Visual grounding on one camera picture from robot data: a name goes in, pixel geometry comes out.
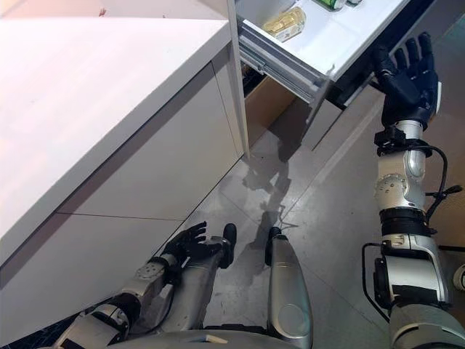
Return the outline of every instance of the white cabinet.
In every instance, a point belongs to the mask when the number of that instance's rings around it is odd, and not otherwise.
[[[59,212],[185,220],[237,160],[209,63]]]
[[[55,214],[0,272],[1,341],[111,297],[180,223]]]
[[[114,295],[247,134],[224,18],[0,27],[15,33],[0,37],[2,346]]]

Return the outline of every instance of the black cable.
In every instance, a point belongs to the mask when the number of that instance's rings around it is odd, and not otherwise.
[[[397,151],[414,151],[414,150],[421,150],[421,149],[430,149],[432,151],[435,151],[442,158],[441,183],[440,183],[440,186],[439,186],[439,189],[436,195],[432,195],[435,197],[434,202],[428,208],[428,211],[426,211],[426,222],[429,223],[429,219],[433,215],[434,211],[439,206],[439,204],[442,202],[442,200],[445,199],[444,187],[445,187],[445,180],[448,175],[448,157],[445,155],[445,153],[442,150],[440,150],[438,147],[434,147],[433,145],[409,145],[408,147],[395,148],[395,150]]]
[[[373,242],[368,242],[364,244],[362,247],[362,287],[363,287],[363,294],[365,295],[366,299],[370,302],[370,304],[375,308],[375,310],[382,316],[384,320],[389,323],[389,317],[383,312],[383,310],[375,303],[374,300],[371,299],[370,295],[368,294],[368,290],[366,289],[366,267],[365,267],[365,249],[368,246],[377,246],[380,247],[380,244],[375,244]]]
[[[173,299],[174,299],[174,287],[171,291],[171,299],[169,300],[169,305],[168,305],[168,309],[166,309],[166,312],[165,312],[165,315],[163,315],[163,318],[158,322],[158,324],[156,324],[154,327],[152,327],[151,329],[148,329],[147,331],[143,332],[142,334],[149,334],[155,330],[157,330],[162,324],[163,322],[166,320],[166,318],[168,317],[168,314],[171,310],[171,307],[173,305]]]

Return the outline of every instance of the can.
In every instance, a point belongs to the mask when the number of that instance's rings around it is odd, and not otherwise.
[[[347,0],[318,0],[318,2],[325,4],[334,11],[338,11],[344,6]]]

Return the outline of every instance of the plastic bottle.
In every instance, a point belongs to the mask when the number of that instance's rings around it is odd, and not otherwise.
[[[304,30],[305,20],[305,12],[300,7],[294,7],[266,22],[263,30],[284,42]]]

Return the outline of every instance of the silver robot leg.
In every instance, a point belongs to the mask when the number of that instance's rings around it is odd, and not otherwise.
[[[279,228],[270,229],[265,261],[271,266],[267,328],[302,349],[312,347],[312,310],[297,256]]]

